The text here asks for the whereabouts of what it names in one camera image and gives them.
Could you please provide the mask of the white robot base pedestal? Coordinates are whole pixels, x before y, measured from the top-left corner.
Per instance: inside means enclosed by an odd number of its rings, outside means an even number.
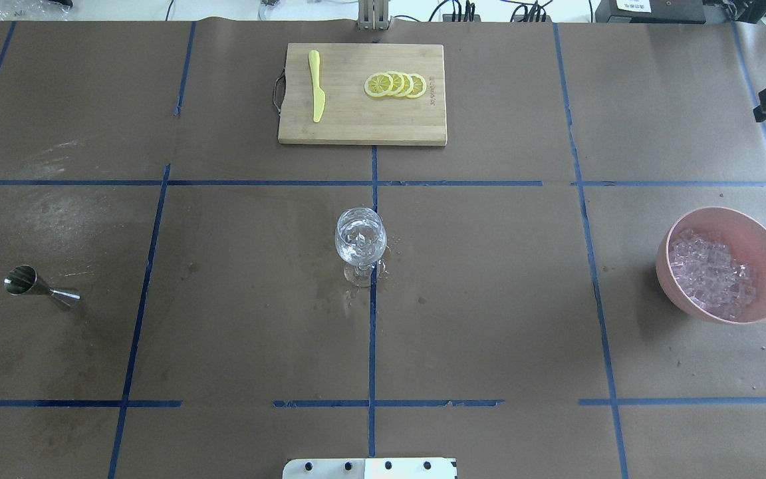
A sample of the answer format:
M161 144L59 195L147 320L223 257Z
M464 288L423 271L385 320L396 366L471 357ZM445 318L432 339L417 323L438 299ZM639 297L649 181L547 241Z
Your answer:
M457 478L455 458L298 458L283 478Z

